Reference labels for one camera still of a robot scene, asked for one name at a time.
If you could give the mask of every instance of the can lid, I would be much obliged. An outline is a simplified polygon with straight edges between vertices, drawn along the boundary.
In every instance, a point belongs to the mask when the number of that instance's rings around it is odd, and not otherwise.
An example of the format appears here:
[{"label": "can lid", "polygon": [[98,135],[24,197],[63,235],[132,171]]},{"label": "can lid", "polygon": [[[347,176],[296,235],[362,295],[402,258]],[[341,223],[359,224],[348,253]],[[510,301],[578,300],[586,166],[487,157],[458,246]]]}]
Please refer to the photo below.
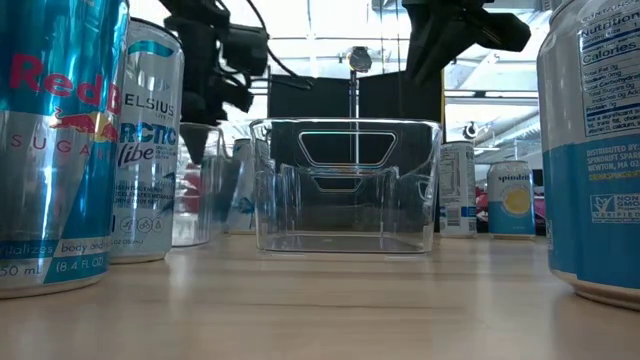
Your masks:
[{"label": "can lid", "polygon": [[473,143],[471,141],[465,141],[465,140],[445,141],[442,145],[449,145],[449,144],[471,144],[471,145],[473,145]]},{"label": "can lid", "polygon": [[178,45],[180,45],[180,47],[182,47],[182,41],[180,41],[180,38],[178,38],[178,36],[176,36],[176,34],[172,33],[171,31],[169,31],[169,29],[162,27],[156,23],[152,23],[151,21],[145,20],[145,19],[140,19],[137,17],[131,17],[131,21],[135,21],[135,22],[139,22],[141,24],[147,25],[147,26],[151,26],[153,28],[156,28],[166,34],[169,34],[175,41],[178,42]]},{"label": "can lid", "polygon": [[491,164],[491,166],[493,166],[493,165],[503,165],[503,164],[528,164],[528,162],[523,161],[523,160],[507,160],[507,161],[495,162],[495,163]]},{"label": "can lid", "polygon": [[562,4],[560,4],[560,6],[558,6],[558,8],[555,9],[551,14],[551,18],[549,19],[549,24],[552,24],[553,20],[556,19],[558,14],[560,14],[564,9],[566,9],[569,6],[569,4],[571,4],[572,2],[573,0],[564,0]]}]

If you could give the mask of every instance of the background can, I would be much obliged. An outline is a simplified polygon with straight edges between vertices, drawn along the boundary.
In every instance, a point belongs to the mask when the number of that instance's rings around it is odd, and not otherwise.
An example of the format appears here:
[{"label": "background can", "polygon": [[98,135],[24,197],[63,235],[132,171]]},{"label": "background can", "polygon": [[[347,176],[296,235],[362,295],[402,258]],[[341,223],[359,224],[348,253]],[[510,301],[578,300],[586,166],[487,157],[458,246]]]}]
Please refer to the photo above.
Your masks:
[{"label": "background can", "polygon": [[524,161],[491,165],[489,233],[495,239],[529,239],[536,234],[533,211],[533,173]]},{"label": "background can", "polygon": [[0,5],[0,298],[108,269],[129,5]]},{"label": "background can", "polygon": [[453,141],[440,150],[440,234],[471,238],[477,234],[476,170],[473,144]]},{"label": "background can", "polygon": [[538,56],[549,266],[640,310],[640,3],[574,0]]},{"label": "background can", "polygon": [[131,19],[113,205],[112,263],[171,249],[184,54],[168,30]]},{"label": "background can", "polygon": [[253,196],[255,169],[250,139],[238,139],[234,142],[232,161],[239,164],[239,170],[236,190],[227,218],[227,231],[230,234],[255,233],[255,199]]}]

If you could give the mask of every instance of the aluminum can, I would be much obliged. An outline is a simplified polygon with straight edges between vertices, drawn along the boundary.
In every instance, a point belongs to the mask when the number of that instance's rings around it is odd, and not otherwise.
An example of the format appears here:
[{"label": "aluminum can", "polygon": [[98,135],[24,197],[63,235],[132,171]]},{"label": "aluminum can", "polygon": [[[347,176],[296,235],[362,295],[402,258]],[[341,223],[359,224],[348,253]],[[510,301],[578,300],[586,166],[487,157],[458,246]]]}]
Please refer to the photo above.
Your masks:
[{"label": "aluminum can", "polygon": [[640,1],[574,0],[538,56],[549,266],[640,310]]},{"label": "aluminum can", "polygon": [[171,250],[184,54],[178,38],[131,20],[118,137],[111,263]]},{"label": "aluminum can", "polygon": [[250,139],[238,139],[234,142],[232,161],[239,164],[239,171],[231,210],[227,218],[227,230],[230,234],[255,233],[255,199],[253,195],[255,170]]},{"label": "aluminum can", "polygon": [[453,141],[442,145],[439,184],[440,234],[475,237],[476,170],[472,143]]},{"label": "aluminum can", "polygon": [[536,235],[533,211],[533,173],[524,161],[491,165],[489,233],[494,239],[530,239]]},{"label": "aluminum can", "polygon": [[0,5],[0,298],[108,269],[125,0]]}]

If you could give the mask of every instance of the clear drinking glass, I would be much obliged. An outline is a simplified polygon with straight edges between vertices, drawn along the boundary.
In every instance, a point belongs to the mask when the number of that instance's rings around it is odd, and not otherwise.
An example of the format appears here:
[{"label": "clear drinking glass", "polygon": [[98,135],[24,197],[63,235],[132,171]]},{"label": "clear drinking glass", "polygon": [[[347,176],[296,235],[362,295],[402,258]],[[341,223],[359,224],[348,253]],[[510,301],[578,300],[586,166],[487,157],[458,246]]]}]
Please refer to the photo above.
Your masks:
[{"label": "clear drinking glass", "polygon": [[251,136],[260,249],[431,250],[437,123],[273,119],[253,122]]},{"label": "clear drinking glass", "polygon": [[173,246],[204,244],[223,232],[230,205],[225,209],[221,194],[227,162],[219,129],[180,124]]}]

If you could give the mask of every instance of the white can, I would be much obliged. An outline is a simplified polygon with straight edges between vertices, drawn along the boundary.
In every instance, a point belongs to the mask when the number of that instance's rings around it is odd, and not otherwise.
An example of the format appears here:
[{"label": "white can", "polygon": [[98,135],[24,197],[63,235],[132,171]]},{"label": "white can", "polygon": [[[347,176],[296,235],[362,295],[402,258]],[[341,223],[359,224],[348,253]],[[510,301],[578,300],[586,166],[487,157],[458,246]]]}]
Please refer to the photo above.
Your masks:
[{"label": "white can", "polygon": [[530,239],[536,235],[533,173],[524,161],[495,163],[487,174],[489,233],[494,239]]},{"label": "white can", "polygon": [[112,263],[159,260],[171,249],[182,101],[178,38],[132,19],[127,40]]},{"label": "white can", "polygon": [[640,310],[640,1],[574,0],[538,57],[549,266]]},{"label": "white can", "polygon": [[453,141],[442,145],[439,185],[440,234],[475,237],[476,172],[472,143]]}]

